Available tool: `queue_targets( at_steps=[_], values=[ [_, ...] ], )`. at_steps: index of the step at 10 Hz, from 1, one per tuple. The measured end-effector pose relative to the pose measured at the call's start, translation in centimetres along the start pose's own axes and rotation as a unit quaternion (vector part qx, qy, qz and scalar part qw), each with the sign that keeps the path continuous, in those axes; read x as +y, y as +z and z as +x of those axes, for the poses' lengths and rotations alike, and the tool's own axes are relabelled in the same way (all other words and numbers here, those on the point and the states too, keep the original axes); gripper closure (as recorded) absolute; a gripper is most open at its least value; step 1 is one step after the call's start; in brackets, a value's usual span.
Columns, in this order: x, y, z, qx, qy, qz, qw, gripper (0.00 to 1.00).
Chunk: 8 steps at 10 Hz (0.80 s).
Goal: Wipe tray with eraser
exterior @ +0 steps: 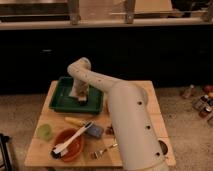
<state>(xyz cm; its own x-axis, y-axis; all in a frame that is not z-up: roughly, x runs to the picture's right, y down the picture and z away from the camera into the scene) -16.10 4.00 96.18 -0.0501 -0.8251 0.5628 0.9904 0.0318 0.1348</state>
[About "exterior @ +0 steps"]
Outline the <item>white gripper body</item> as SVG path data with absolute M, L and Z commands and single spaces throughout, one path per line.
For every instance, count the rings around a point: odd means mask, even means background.
M 89 84 L 78 79 L 73 81 L 71 91 L 69 93 L 70 97 L 73 98 L 83 98 L 86 99 L 89 92 Z

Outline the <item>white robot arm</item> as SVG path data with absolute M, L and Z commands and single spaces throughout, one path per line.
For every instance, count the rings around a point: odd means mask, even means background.
M 147 110 L 146 91 L 133 82 L 93 72 L 87 58 L 67 67 L 73 90 L 87 83 L 107 94 L 108 111 L 126 171 L 169 171 Z

